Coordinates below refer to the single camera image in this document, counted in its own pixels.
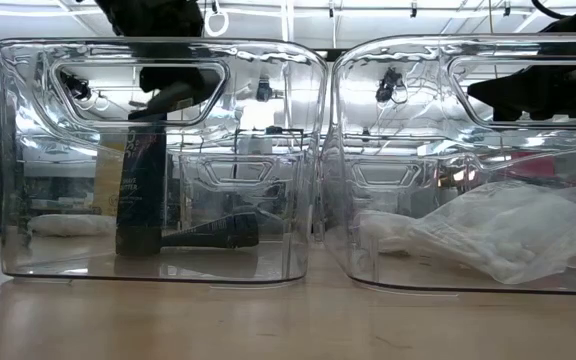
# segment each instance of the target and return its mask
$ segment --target plastic storage container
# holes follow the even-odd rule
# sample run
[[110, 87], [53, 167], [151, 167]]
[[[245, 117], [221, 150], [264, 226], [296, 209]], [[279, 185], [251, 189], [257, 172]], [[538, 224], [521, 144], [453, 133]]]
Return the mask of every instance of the plastic storage container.
[[4, 272], [304, 276], [326, 78], [271, 41], [0, 42]]
[[332, 107], [324, 241], [350, 277], [576, 293], [576, 36], [370, 42]]

